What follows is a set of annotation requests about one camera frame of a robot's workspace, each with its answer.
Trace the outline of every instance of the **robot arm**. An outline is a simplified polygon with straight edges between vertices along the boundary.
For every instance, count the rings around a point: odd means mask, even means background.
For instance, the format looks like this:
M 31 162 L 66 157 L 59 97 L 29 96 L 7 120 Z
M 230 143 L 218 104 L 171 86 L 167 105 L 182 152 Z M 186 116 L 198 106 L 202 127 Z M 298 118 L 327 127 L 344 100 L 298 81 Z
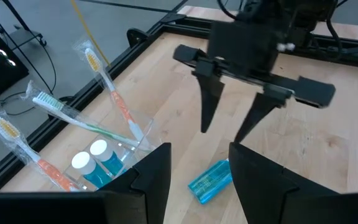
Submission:
M 200 84 L 201 132 L 208 130 L 223 92 L 221 75 L 264 89 L 256 95 L 235 142 L 242 141 L 274 108 L 285 106 L 291 96 L 300 103 L 327 107 L 335 93 L 333 85 L 303 77 L 292 80 L 271 71 L 278 53 L 303 44 L 318 20 L 332 16 L 336 2 L 250 0 L 234 22 L 213 22 L 206 53 L 180 45 L 173 58 L 193 67 L 192 74 Z

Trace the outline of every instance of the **toothbrush head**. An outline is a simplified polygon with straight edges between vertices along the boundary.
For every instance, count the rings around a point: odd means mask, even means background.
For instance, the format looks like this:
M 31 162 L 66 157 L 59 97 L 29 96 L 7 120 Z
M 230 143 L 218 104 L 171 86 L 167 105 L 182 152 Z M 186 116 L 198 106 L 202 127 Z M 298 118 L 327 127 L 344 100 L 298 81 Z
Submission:
M 95 72 L 99 72 L 102 69 L 102 62 L 99 60 L 98 56 L 96 56 L 96 54 L 90 48 L 85 50 L 85 55 L 92 69 Z
M 8 141 L 14 141 L 20 137 L 19 130 L 2 117 L 0 117 L 0 134 Z
M 33 98 L 32 101 L 38 105 L 50 109 L 50 110 L 61 110 L 65 105 L 56 100 L 53 96 L 48 93 L 40 92 L 37 97 Z

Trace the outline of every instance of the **plastic toothbrush packaging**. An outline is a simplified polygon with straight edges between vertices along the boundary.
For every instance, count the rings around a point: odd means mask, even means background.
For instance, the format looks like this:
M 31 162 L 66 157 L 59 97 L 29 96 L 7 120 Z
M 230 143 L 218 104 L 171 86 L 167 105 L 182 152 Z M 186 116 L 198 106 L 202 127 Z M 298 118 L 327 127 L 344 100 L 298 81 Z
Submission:
M 55 185 L 67 192 L 79 192 L 81 184 L 62 174 L 56 167 L 42 159 L 28 145 L 25 136 L 10 122 L 5 111 L 0 110 L 0 139 L 25 165 L 46 175 Z
M 131 148 L 137 148 L 139 146 L 140 150 L 149 151 L 149 148 L 144 145 L 139 145 L 139 141 L 108 131 L 107 128 L 101 127 L 97 124 L 97 122 L 84 117 L 76 109 L 67 106 L 58 99 L 37 88 L 32 80 L 29 82 L 25 97 L 22 97 L 22 99 L 30 102 L 54 117 L 66 121 L 67 123 L 94 133 L 102 134 L 107 138 L 122 142 Z
M 79 53 L 81 59 L 86 61 L 86 63 L 90 66 L 95 76 L 98 74 L 101 75 L 103 79 L 104 87 L 109 90 L 113 103 L 118 105 L 124 119 L 128 123 L 129 129 L 131 130 L 135 138 L 139 142 L 143 141 L 144 144 L 147 144 L 147 139 L 143 139 L 144 134 L 142 132 L 142 129 L 133 119 L 127 105 L 125 104 L 121 95 L 118 93 L 110 76 L 105 71 L 104 68 L 106 67 L 106 65 L 102 63 L 102 61 L 96 55 L 92 42 L 90 40 L 80 41 L 75 45 L 74 49 Z
M 232 181 L 229 159 L 226 159 L 217 161 L 207 171 L 193 180 L 188 187 L 198 201 L 201 204 L 205 204 Z

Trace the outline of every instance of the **packaged toothbrush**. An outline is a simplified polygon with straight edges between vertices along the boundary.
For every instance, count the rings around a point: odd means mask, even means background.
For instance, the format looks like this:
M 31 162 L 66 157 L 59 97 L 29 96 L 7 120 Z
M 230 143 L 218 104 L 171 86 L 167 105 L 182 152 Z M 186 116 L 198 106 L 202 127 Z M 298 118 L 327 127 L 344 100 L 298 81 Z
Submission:
M 106 67 L 109 64 L 108 62 L 103 63 L 101 57 L 98 57 L 96 54 L 96 49 L 93 46 L 90 40 L 81 40 L 75 46 L 74 49 L 77 51 L 80 59 L 86 62 L 92 73 L 97 76 L 100 75 L 104 84 L 104 88 L 109 91 L 112 102 L 118 106 L 121 111 L 123 118 L 128 123 L 128 127 L 131 130 L 132 134 L 135 136 L 136 140 L 141 142 L 145 137 L 143 130 L 140 128 L 137 121 L 134 119 L 133 115 L 128 109 L 128 106 L 125 104 L 124 99 L 118 93 L 110 75 L 106 72 Z M 148 139 L 143 140 L 144 144 L 147 144 Z
M 67 192 L 84 190 L 83 185 L 62 174 L 56 167 L 42 159 L 28 145 L 24 135 L 9 120 L 8 115 L 0 108 L 0 139 L 25 165 L 32 166 L 47 176 L 55 185 Z
M 113 118 L 114 124 L 118 128 L 116 128 L 115 131 L 111 131 L 108 128 L 99 125 L 92 119 L 82 115 L 76 109 L 67 106 L 45 91 L 37 88 L 33 81 L 29 82 L 26 94 L 22 97 L 22 99 L 54 117 L 66 121 L 67 123 L 94 133 L 102 134 L 107 138 L 123 143 L 129 149 L 134 150 L 139 148 L 140 150 L 148 152 L 155 149 L 155 147 L 152 147 L 151 145 L 140 144 L 140 142 L 131 134 L 130 130 L 127 128 L 120 116 Z

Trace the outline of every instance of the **blue soap bar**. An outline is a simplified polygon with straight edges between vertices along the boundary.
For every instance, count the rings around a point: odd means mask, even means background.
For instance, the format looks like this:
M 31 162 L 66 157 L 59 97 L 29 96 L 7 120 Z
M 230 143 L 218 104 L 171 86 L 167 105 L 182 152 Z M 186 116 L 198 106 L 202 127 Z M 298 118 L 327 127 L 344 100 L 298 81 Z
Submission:
M 198 201 L 205 204 L 232 181 L 229 161 L 218 161 L 193 180 L 188 187 Z

